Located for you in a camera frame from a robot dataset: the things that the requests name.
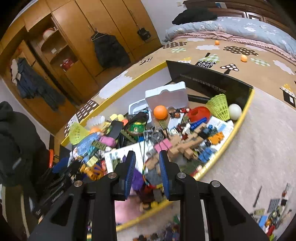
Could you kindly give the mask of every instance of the white ball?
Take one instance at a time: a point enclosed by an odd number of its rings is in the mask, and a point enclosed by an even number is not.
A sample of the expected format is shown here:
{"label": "white ball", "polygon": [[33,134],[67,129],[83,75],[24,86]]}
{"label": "white ball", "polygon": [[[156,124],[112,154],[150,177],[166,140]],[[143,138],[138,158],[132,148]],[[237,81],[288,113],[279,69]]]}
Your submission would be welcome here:
{"label": "white ball", "polygon": [[236,121],[242,115],[242,109],[237,104],[231,104],[229,107],[230,119]]}

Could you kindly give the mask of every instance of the white wall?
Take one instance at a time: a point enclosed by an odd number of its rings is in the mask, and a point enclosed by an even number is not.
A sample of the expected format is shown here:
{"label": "white wall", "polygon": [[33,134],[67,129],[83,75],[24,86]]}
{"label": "white wall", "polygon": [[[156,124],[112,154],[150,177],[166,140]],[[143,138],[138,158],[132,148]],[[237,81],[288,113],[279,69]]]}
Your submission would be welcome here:
{"label": "white wall", "polygon": [[0,102],[2,101],[7,101],[12,106],[14,111],[25,114],[33,122],[41,140],[45,143],[46,148],[48,148],[50,137],[49,131],[36,121],[35,118],[31,116],[29,112],[18,102],[0,76]]}
{"label": "white wall", "polygon": [[178,7],[178,0],[141,0],[162,44],[165,38],[165,31],[173,26],[172,21],[183,12],[186,6]]}

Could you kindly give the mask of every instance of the bedsheet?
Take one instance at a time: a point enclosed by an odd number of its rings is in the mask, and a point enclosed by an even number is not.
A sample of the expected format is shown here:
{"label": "bedsheet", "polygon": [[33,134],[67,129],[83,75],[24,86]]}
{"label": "bedsheet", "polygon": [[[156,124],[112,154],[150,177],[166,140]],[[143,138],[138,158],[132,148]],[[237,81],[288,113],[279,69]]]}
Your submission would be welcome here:
{"label": "bedsheet", "polygon": [[296,58],[296,40],[268,23],[239,17],[218,17],[217,20],[185,23],[166,30],[165,42],[176,35],[200,31],[217,31],[273,44]]}

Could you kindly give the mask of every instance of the person's black jacket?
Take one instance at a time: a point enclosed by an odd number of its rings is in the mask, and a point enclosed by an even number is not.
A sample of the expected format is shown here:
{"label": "person's black jacket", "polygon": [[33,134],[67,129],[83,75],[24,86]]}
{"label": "person's black jacket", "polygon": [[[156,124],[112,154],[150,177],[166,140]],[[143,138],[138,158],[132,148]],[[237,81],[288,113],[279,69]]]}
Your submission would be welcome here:
{"label": "person's black jacket", "polygon": [[196,7],[184,10],[172,21],[172,24],[180,25],[184,23],[196,23],[216,19],[217,15],[210,12],[207,8]]}
{"label": "person's black jacket", "polygon": [[33,185],[47,170],[49,152],[34,124],[24,114],[0,103],[0,183],[22,185],[32,199]]}
{"label": "person's black jacket", "polygon": [[96,31],[91,38],[96,57],[103,68],[124,67],[131,63],[127,52],[115,36]]}
{"label": "person's black jacket", "polygon": [[33,99],[41,96],[53,111],[58,110],[59,105],[65,102],[65,97],[37,74],[25,58],[18,58],[17,66],[21,74],[20,81],[17,80],[17,88],[21,97]]}

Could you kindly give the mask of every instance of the corner shelf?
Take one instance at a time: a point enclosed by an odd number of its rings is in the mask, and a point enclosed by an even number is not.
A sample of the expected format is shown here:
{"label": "corner shelf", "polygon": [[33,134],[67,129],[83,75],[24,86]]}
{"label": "corner shelf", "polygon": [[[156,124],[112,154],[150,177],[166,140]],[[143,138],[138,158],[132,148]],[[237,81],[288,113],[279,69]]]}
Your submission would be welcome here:
{"label": "corner shelf", "polygon": [[48,45],[50,45],[50,43],[52,42],[52,40],[54,39],[55,36],[57,36],[57,34],[59,33],[59,30],[55,30],[51,35],[48,36],[48,38],[43,42],[42,46],[41,46],[41,51],[44,51],[46,49],[46,47]]}
{"label": "corner shelf", "polygon": [[59,53],[61,53],[67,46],[68,46],[68,44],[64,45],[62,48],[60,48],[60,50],[58,50],[57,52],[55,52],[53,54],[52,59],[49,61],[50,64],[52,64],[55,61],[55,59],[57,58],[57,56],[59,55]]}

